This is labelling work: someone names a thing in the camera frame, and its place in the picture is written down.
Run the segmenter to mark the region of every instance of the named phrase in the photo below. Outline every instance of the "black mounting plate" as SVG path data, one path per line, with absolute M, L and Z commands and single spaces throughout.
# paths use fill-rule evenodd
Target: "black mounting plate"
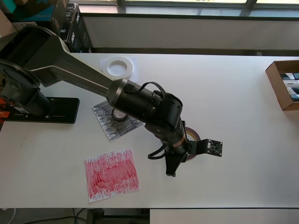
M 80 100 L 78 98 L 47 97 L 53 104 L 48 116 L 40 117 L 21 113 L 13 107 L 8 108 L 10 115 L 4 121 L 74 124 L 76 122 Z

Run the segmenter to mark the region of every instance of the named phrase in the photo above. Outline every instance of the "white tape roll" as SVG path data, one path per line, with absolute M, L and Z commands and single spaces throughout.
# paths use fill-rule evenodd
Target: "white tape roll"
M 126 71 L 121 75 L 113 74 L 113 72 L 111 71 L 111 67 L 115 65 L 124 67 Z M 125 57 L 111 57 L 105 61 L 102 70 L 105 75 L 111 76 L 113 79 L 129 78 L 133 73 L 133 64 L 129 59 Z

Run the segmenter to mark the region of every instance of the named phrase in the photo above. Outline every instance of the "roll of tape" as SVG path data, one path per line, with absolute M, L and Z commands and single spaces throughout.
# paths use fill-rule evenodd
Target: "roll of tape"
M 112 63 L 115 63 L 115 64 L 125 63 L 127 69 L 122 75 L 119 75 L 119 76 L 115 75 L 115 74 L 111 74 L 109 72 L 109 68 Z M 133 64 L 131 63 L 131 61 L 129 59 L 127 59 L 125 57 L 120 57 L 120 56 L 111 57 L 105 61 L 102 71 L 104 72 L 105 75 L 111 76 L 112 78 L 117 78 L 117 79 L 129 78 L 133 73 Z

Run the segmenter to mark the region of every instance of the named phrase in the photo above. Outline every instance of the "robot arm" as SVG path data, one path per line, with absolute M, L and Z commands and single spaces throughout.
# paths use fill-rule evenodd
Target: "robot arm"
M 48 87 L 66 81 L 106 97 L 112 107 L 144 122 L 146 129 L 162 141 L 162 147 L 151 153 L 149 159 L 165 157 L 167 175 L 175 176 L 187 154 L 221 156 L 222 143 L 187 139 L 185 123 L 180 118 L 182 102 L 159 84 L 139 86 L 127 79 L 111 80 L 76 58 L 47 29 L 28 26 L 14 36 L 0 51 L 0 72 L 7 83 L 0 97 L 35 116 L 51 111 L 51 103 L 38 88 L 40 84 Z M 145 89 L 148 84 L 154 84 L 159 91 Z M 155 156 L 163 150 L 161 156 Z

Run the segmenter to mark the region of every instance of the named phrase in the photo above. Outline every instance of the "red scribbled paper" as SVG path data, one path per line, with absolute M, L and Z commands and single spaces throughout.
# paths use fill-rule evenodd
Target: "red scribbled paper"
M 131 149 L 87 158 L 85 171 L 89 202 L 140 188 Z

